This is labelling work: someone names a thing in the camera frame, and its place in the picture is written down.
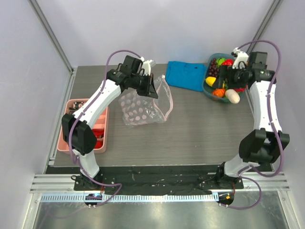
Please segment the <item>pink toy dragon fruit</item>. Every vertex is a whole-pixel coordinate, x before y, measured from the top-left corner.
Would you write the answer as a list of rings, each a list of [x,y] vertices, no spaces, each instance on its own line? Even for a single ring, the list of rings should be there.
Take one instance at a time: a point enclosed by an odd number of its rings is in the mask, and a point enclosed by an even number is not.
[[[246,88],[235,88],[234,89],[237,93],[243,93],[245,90],[246,90]]]

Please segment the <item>beige toy potato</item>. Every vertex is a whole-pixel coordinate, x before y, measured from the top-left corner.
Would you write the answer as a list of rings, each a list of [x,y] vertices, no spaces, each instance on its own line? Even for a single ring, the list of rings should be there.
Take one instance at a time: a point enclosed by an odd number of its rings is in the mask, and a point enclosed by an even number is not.
[[[237,104],[240,102],[239,94],[233,89],[226,90],[225,96],[232,104]]]

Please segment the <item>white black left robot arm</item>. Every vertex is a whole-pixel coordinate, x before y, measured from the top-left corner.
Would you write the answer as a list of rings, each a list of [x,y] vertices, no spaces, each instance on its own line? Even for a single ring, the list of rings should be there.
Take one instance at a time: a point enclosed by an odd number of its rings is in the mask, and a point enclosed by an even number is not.
[[[68,144],[72,158],[79,164],[81,176],[90,190],[97,190],[102,183],[94,154],[97,137],[93,126],[110,103],[129,88],[141,96],[158,98],[153,83],[154,66],[154,60],[127,55],[117,68],[105,70],[105,79],[81,108],[62,117],[63,140]]]

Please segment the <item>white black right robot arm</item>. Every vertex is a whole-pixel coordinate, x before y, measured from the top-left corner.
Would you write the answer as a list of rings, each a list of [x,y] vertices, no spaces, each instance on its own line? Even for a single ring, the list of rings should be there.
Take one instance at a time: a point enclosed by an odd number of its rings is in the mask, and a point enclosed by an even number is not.
[[[223,162],[210,179],[220,189],[229,189],[240,182],[240,175],[262,164],[280,158],[290,141],[277,119],[275,104],[277,71],[268,70],[267,53],[247,54],[239,48],[232,52],[234,63],[221,66],[218,78],[227,81],[229,89],[246,87],[253,107],[254,129],[239,144],[238,154]]]

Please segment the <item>clear pink-dotted zip bag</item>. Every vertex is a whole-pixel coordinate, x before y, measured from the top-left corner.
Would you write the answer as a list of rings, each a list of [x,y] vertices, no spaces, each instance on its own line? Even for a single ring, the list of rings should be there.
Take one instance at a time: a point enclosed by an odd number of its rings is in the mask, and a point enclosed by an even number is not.
[[[139,96],[135,90],[123,95],[119,105],[126,125],[137,126],[164,123],[173,110],[173,97],[165,75],[154,80],[158,98]]]

